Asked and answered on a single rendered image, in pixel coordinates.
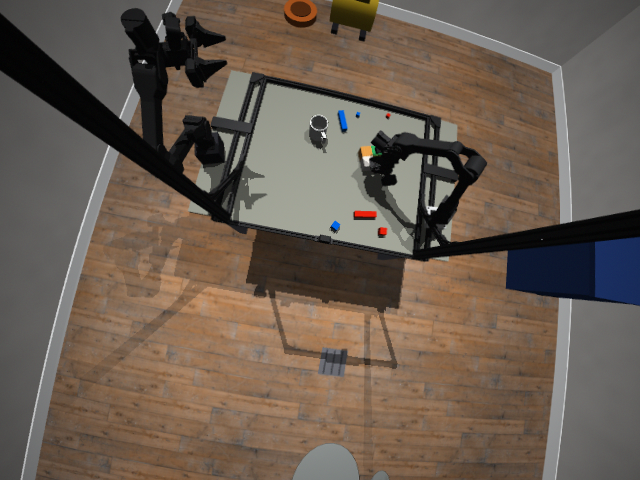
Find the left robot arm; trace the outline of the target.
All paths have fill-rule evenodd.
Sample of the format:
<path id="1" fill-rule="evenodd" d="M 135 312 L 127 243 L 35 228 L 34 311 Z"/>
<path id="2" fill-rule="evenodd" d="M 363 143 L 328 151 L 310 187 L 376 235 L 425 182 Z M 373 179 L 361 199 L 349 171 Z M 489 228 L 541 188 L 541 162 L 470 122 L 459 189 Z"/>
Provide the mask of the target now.
<path id="1" fill-rule="evenodd" d="M 143 139 L 183 173 L 182 162 L 194 142 L 199 151 L 214 150 L 215 139 L 211 134 L 210 123 L 206 117 L 185 115 L 182 120 L 185 129 L 169 152 L 167 151 L 163 145 L 162 100 L 167 94 L 166 67 L 171 66 L 165 59 L 163 42 L 159 42 L 159 37 L 143 10 L 128 9 L 120 19 L 125 33 L 136 46 L 135 49 L 129 49 L 129 62 L 134 87 L 141 100 Z M 169 44 L 165 51 L 177 55 L 186 54 L 180 41 L 182 36 L 185 36 L 180 30 L 180 18 L 176 18 L 172 12 L 167 12 L 162 14 L 162 20 L 166 29 L 165 41 Z M 138 60 L 145 60 L 148 64 L 139 63 Z"/>

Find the orange cube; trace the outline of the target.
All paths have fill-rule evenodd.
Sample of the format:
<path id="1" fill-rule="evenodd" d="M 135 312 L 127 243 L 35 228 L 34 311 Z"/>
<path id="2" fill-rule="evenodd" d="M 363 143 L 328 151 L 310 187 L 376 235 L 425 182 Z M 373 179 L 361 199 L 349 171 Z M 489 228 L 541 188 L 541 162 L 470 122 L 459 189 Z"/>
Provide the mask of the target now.
<path id="1" fill-rule="evenodd" d="M 360 147 L 358 151 L 358 155 L 359 155 L 359 160 L 361 160 L 362 157 L 364 156 L 373 156 L 371 146 Z"/>

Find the grey mug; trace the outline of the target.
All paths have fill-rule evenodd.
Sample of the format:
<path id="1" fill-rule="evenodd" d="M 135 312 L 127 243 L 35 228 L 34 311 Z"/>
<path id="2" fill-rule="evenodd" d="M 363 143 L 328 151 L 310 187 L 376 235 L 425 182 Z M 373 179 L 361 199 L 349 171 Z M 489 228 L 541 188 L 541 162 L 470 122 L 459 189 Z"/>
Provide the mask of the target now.
<path id="1" fill-rule="evenodd" d="M 313 128 L 311 128 L 311 125 Z M 327 127 L 328 127 L 328 121 L 324 116 L 316 115 L 312 117 L 310 121 L 310 129 L 309 129 L 310 137 L 315 141 L 321 141 L 322 144 L 325 144 Z M 326 128 L 326 130 L 322 130 L 324 128 Z M 315 130 L 315 129 L 318 129 L 318 130 Z M 322 140 L 323 137 L 324 137 L 324 140 Z"/>

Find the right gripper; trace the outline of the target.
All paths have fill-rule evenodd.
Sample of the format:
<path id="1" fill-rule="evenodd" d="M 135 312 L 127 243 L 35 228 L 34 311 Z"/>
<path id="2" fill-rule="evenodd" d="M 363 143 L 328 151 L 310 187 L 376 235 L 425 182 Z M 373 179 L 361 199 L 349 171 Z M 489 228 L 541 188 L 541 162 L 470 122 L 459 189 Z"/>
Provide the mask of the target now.
<path id="1" fill-rule="evenodd" d="M 382 153 L 379 149 L 377 149 L 377 148 L 375 147 L 375 153 L 376 153 L 376 154 L 378 154 L 378 153 L 382 153 L 382 154 L 384 154 L 385 152 L 388 152 L 388 151 L 384 151 L 384 152 Z M 385 169 L 385 170 L 381 170 L 381 172 L 380 172 L 380 174 L 381 174 L 381 175 L 383 175 L 383 174 L 384 174 L 384 176 L 382 176 L 382 177 L 381 177 L 382 185 L 383 185 L 383 186 L 391 186 L 391 185 L 395 185 L 395 184 L 397 183 L 396 175 L 395 175 L 395 174 L 390 175 L 390 174 L 393 172 L 393 169 L 392 169 L 392 168 L 395 168 L 395 165 L 394 165 L 394 164 L 398 164 L 398 163 L 399 163 L 399 160 L 398 160 L 396 163 L 391 163 L 391 162 L 389 162 L 389 161 L 387 160 L 387 158 L 386 158 L 386 153 L 385 153 L 385 154 L 384 154 L 384 161 L 386 162 L 386 164 L 385 164 L 385 165 L 386 165 L 386 169 Z M 390 171 L 389 171 L 389 170 L 390 170 Z M 386 176 L 386 175 L 387 175 L 387 176 Z"/>

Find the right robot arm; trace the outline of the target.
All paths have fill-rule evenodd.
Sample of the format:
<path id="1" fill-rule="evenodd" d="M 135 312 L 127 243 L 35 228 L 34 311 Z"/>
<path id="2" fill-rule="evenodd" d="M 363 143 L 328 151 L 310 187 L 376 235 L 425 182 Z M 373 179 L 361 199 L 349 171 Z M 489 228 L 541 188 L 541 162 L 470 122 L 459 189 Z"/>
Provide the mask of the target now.
<path id="1" fill-rule="evenodd" d="M 451 162 L 454 171 L 460 176 L 458 177 L 459 181 L 451 195 L 444 197 L 437 210 L 430 210 L 430 217 L 435 224 L 448 225 L 457 211 L 459 199 L 468 186 L 477 181 L 487 165 L 486 160 L 476 150 L 465 147 L 459 141 L 448 142 L 421 139 L 408 132 L 403 132 L 401 135 L 395 134 L 392 138 L 389 138 L 380 130 L 371 141 L 371 144 L 381 152 L 387 150 L 386 158 L 391 163 L 396 163 L 400 158 L 405 161 L 413 153 L 444 157 Z M 470 157 L 464 166 L 459 154 Z M 369 158 L 369 163 L 374 174 L 386 169 L 384 154 Z"/>

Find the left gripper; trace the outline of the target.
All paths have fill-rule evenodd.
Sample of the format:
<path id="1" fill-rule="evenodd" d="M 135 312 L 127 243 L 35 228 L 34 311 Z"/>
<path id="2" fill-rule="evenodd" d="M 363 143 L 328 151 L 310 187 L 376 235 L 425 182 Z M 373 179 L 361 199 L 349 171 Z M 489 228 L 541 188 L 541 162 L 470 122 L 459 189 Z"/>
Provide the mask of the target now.
<path id="1" fill-rule="evenodd" d="M 185 30 L 188 36 L 182 36 L 181 45 L 184 47 L 186 54 L 177 55 L 170 51 L 165 51 L 165 47 L 169 46 L 168 41 L 163 42 L 162 44 L 163 53 L 169 66 L 175 67 L 176 70 L 180 70 L 180 66 L 185 66 L 185 74 L 192 86 L 196 88 L 203 88 L 204 82 L 207 82 L 208 78 L 226 66 L 227 61 L 204 60 L 198 57 L 198 47 L 203 45 L 204 48 L 206 48 L 221 43 L 226 40 L 226 37 L 204 29 L 199 22 L 196 21 L 195 16 L 187 16 L 185 20 Z M 190 40 L 188 40 L 187 37 L 189 37 Z M 190 59 L 186 60 L 187 58 Z M 193 60 L 196 61 L 194 62 Z"/>

